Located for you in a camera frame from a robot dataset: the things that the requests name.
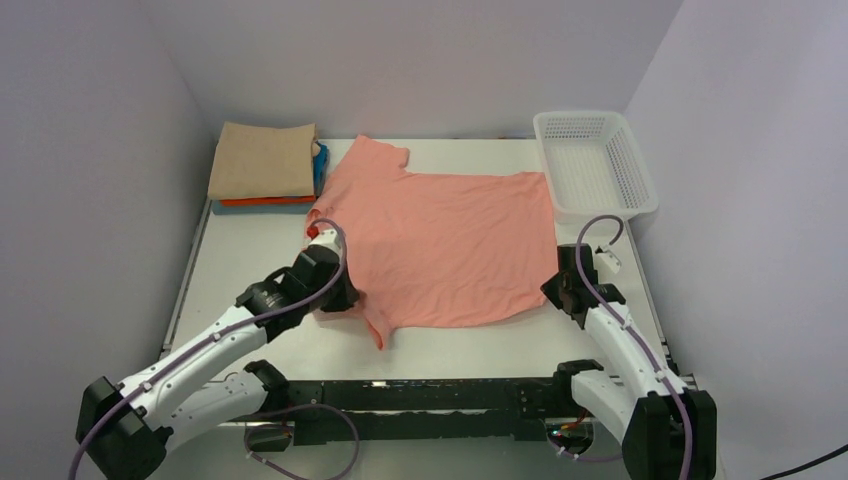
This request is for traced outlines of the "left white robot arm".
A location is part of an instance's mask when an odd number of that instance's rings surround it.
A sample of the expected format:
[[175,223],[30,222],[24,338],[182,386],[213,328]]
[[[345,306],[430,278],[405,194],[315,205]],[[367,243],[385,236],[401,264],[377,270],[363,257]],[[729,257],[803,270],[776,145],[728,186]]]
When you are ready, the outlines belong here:
[[342,312],[358,293],[340,232],[318,234],[294,263],[249,285],[206,329],[121,381],[100,377],[83,392],[67,473],[89,457],[108,479],[146,479],[166,456],[221,423],[272,420],[293,408],[289,380],[267,361],[225,379],[226,367],[301,325],[315,311]]

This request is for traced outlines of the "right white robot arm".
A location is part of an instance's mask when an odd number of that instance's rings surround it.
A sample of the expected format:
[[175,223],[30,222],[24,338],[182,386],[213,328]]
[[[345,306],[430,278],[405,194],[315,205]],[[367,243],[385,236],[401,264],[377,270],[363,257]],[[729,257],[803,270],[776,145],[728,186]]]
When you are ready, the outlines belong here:
[[712,479],[717,473],[717,406],[662,363],[636,325],[624,296],[598,282],[587,244],[557,248],[558,271],[541,290],[602,350],[596,360],[558,365],[551,401],[557,411],[592,414],[621,447],[633,479]]

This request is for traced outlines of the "folded orange t shirt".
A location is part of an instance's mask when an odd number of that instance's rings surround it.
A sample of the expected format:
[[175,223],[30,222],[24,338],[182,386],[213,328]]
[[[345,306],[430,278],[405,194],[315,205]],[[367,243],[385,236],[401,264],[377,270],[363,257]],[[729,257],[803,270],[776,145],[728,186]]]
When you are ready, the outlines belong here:
[[256,197],[243,199],[223,199],[219,203],[224,207],[249,207],[266,205],[302,205],[311,204],[317,200],[316,195]]

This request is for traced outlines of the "pink t shirt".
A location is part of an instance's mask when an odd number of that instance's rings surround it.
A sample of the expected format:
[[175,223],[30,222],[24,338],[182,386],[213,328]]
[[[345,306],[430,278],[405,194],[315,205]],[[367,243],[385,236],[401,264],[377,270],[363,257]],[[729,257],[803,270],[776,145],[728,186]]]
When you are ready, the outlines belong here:
[[308,214],[343,228],[354,314],[377,347],[401,328],[477,327],[543,305],[557,267],[543,174],[413,173],[409,159],[357,137]]

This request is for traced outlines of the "folded tan t shirt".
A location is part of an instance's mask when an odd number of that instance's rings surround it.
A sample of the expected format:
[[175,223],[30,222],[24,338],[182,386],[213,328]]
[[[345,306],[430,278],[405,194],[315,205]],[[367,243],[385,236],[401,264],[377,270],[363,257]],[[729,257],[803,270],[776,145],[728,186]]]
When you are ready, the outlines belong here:
[[215,149],[207,196],[212,200],[315,193],[314,123],[290,128],[226,122]]

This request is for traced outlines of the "white plastic basket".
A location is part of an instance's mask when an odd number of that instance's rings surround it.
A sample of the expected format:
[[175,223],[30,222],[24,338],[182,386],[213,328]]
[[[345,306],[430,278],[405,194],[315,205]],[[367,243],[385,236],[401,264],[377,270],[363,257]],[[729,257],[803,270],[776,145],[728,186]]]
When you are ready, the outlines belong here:
[[533,128],[557,223],[576,225],[603,214],[629,220],[658,209],[654,182],[622,114],[543,112]]

